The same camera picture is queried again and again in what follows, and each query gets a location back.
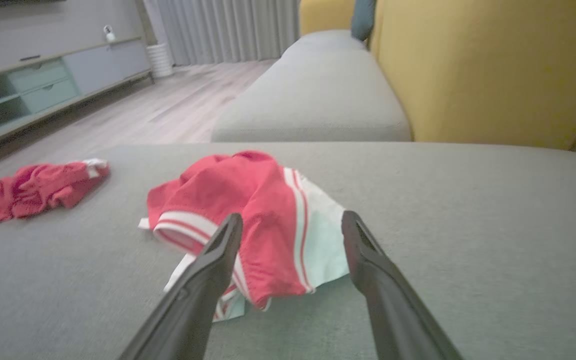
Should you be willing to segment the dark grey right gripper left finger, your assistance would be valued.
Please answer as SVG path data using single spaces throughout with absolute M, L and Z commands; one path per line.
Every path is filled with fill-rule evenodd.
M 233 276 L 243 220 L 229 214 L 165 294 L 120 360 L 202 360 L 217 303 Z

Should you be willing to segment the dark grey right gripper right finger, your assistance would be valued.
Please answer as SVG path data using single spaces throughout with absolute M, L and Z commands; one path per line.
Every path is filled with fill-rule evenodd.
M 368 308 L 380 360 L 460 360 L 461 353 L 358 213 L 342 215 L 349 274 Z

